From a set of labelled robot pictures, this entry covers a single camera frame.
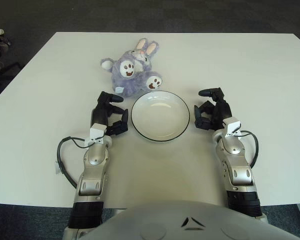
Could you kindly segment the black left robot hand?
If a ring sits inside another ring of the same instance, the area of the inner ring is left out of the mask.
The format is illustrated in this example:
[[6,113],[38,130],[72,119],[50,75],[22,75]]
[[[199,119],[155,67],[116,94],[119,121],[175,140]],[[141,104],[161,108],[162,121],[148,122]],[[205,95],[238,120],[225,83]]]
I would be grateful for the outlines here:
[[[111,103],[121,103],[124,98],[112,93],[102,91],[97,99],[97,105],[91,113],[91,126],[93,124],[101,124],[106,126],[105,135],[119,135],[128,131],[128,109],[123,110],[122,108],[112,105]],[[112,114],[121,115],[121,120],[114,122],[109,125],[108,118]]]

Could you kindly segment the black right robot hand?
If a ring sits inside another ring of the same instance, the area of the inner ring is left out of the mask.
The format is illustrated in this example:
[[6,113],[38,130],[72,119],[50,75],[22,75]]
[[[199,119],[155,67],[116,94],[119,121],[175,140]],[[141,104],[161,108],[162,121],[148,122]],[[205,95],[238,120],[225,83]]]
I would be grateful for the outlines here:
[[198,92],[199,96],[210,97],[201,106],[194,105],[195,126],[203,130],[223,129],[223,120],[232,117],[230,105],[224,99],[224,93],[220,87],[203,89]]

